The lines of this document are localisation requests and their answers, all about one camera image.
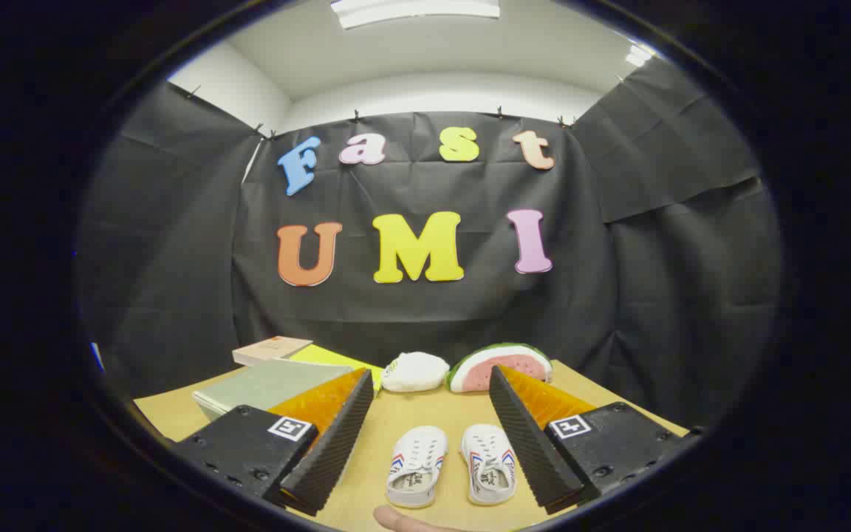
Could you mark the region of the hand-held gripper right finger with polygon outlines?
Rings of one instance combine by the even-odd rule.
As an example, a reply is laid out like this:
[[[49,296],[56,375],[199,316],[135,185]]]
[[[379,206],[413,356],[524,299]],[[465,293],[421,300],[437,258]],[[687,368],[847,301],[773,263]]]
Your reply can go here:
[[[494,366],[489,395],[537,504],[548,514],[617,491],[702,437],[677,434],[628,402],[604,406]]]

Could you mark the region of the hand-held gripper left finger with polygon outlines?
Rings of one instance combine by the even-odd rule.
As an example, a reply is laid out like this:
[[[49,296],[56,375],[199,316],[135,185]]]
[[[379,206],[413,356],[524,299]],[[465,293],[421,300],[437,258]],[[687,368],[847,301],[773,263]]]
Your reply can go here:
[[[231,491],[314,517],[340,481],[374,397],[372,372],[358,368],[270,409],[234,407],[173,450]]]

